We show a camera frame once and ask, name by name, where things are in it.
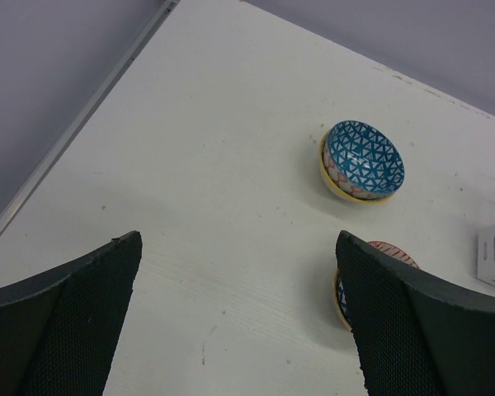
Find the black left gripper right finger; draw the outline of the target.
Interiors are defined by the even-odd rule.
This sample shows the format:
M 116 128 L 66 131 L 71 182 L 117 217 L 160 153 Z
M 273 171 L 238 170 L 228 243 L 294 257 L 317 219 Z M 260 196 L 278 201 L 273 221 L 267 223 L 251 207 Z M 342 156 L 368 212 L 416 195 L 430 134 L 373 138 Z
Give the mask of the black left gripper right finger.
M 335 253 L 368 394 L 495 395 L 495 297 L 346 230 Z

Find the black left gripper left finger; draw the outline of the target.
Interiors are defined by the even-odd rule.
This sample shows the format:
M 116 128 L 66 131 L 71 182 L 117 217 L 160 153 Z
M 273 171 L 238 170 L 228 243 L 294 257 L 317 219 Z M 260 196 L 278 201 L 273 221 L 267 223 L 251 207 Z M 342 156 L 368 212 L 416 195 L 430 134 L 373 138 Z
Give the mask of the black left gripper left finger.
M 0 288 L 0 395 L 101 395 L 142 258 L 139 232 Z

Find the floral orange flower bowl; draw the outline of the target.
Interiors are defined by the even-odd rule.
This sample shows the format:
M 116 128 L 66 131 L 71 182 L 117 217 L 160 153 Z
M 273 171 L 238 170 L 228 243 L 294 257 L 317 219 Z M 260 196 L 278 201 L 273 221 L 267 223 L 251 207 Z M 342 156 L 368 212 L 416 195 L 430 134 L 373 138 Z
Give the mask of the floral orange flower bowl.
M 340 271 L 337 268 L 333 278 L 333 301 L 334 306 L 337 310 L 337 314 L 341 319 L 344 326 L 351 331 L 351 324 L 347 317 L 347 302 L 343 289 L 342 278 L 340 276 Z

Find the red patterned bowl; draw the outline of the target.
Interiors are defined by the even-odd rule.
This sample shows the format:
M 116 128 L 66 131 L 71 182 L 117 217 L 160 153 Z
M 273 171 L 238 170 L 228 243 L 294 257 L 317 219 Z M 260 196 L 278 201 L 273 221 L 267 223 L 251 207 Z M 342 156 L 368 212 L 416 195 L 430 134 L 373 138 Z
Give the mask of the red patterned bowl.
M 399 260 L 411 267 L 419 269 L 419 265 L 410 255 L 408 255 L 403 249 L 393 245 L 392 243 L 375 240 L 369 241 L 368 244 L 386 254 L 387 256 Z

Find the yellow blue sun bowl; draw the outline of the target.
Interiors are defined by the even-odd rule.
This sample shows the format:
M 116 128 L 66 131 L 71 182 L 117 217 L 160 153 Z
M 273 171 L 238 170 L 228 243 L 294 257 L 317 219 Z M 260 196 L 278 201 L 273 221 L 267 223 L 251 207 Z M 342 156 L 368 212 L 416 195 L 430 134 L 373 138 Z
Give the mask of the yellow blue sun bowl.
M 346 191 L 342 190 L 340 186 L 331 179 L 327 169 L 324 166 L 323 151 L 324 151 L 325 141 L 327 140 L 328 135 L 329 135 L 329 130 L 320 139 L 319 148 L 318 148 L 318 165 L 319 165 L 321 179 L 323 180 L 324 185 L 333 195 L 347 202 L 361 203 L 364 205 L 381 205 L 395 196 L 395 194 L 393 193 L 382 198 L 366 200 L 351 196 Z

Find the blue zigzag bowl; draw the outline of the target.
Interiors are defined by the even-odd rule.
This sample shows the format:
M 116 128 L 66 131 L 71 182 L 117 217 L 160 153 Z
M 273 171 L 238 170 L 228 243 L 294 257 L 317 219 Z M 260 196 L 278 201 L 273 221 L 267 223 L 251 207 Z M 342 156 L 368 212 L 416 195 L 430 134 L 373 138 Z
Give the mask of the blue zigzag bowl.
M 394 144 L 357 120 L 341 121 L 329 130 L 323 162 L 342 190 L 361 199 L 395 194 L 405 179 L 403 159 Z

